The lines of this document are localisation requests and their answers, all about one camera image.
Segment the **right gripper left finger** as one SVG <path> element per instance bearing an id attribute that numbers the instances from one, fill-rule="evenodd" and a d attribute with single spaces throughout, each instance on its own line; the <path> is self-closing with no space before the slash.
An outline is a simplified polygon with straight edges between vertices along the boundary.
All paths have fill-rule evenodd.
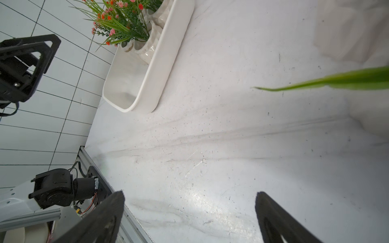
<path id="1" fill-rule="evenodd" d="M 56 243 L 114 243 L 116 242 L 124 212 L 125 196 L 116 191 L 96 210 L 72 227 Z"/>

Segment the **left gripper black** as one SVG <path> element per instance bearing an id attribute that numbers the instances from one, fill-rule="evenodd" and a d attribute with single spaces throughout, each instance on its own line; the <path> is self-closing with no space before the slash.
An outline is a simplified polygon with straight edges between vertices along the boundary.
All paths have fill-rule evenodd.
<path id="1" fill-rule="evenodd" d="M 1 111 L 1 117 L 15 115 L 19 103 L 31 98 L 60 44 L 54 34 L 1 42 L 1 110 L 12 103 L 16 106 L 11 113 Z"/>

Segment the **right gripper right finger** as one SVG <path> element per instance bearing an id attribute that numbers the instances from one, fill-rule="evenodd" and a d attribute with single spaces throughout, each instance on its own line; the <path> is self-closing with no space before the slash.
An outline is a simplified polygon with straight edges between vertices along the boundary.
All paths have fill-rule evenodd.
<path id="1" fill-rule="evenodd" d="M 265 192 L 257 193 L 255 211 L 265 243 L 320 242 Z"/>

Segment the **potted gypsophila pink centre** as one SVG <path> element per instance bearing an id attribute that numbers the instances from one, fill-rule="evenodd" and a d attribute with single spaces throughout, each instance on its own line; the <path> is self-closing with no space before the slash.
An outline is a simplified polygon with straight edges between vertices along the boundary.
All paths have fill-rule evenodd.
<path id="1" fill-rule="evenodd" d="M 174 1 L 80 1 L 100 46 L 120 46 L 150 64 Z"/>

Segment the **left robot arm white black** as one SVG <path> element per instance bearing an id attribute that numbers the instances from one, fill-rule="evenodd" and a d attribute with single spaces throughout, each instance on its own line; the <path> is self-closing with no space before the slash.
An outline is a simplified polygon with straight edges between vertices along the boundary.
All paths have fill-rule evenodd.
<path id="1" fill-rule="evenodd" d="M 1 42 L 1 108 L 20 103 L 35 93 L 61 44 L 54 34 L 12 38 Z M 52 206 L 70 206 L 73 201 L 94 197 L 99 188 L 96 177 L 74 178 L 70 170 L 54 169 L 36 175 L 1 194 L 1 222 Z"/>

